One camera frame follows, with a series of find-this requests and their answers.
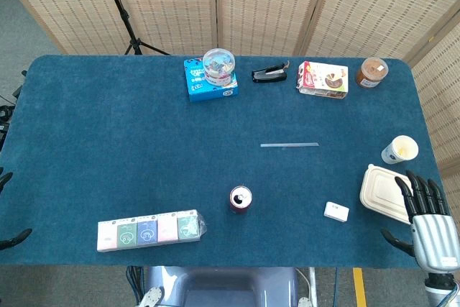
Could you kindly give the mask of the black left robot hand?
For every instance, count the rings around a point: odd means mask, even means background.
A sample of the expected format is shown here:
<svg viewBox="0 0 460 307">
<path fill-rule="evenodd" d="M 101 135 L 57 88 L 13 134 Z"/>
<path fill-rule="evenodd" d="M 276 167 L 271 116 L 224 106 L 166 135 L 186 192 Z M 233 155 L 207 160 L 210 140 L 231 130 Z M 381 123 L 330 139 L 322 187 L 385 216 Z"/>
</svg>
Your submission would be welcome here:
<svg viewBox="0 0 460 307">
<path fill-rule="evenodd" d="M 3 174 L 4 168 L 1 167 L 1 187 L 0 191 L 3 191 L 4 186 L 12 179 L 13 172 L 8 172 Z M 5 250 L 8 248 L 12 248 L 17 246 L 18 244 L 22 243 L 30 234 L 32 233 L 32 229 L 27 228 L 20 232 L 15 237 L 10 239 L 3 239 L 1 240 L 0 250 Z"/>
</svg>

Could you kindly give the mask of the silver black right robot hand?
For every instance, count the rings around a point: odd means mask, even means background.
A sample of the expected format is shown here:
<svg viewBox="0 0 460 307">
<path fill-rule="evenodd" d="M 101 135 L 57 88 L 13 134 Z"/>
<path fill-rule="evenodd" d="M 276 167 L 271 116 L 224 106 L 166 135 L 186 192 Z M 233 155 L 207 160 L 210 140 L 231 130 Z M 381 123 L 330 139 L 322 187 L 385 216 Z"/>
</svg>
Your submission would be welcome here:
<svg viewBox="0 0 460 307">
<path fill-rule="evenodd" d="M 445 193 L 434 180 L 424 180 L 411 170 L 395 182 L 400 188 L 410 223 L 412 242 L 394 237 L 389 230 L 381 234 L 394 248 L 413 257 L 430 274 L 452 274 L 459 270 L 459 234 Z"/>
</svg>

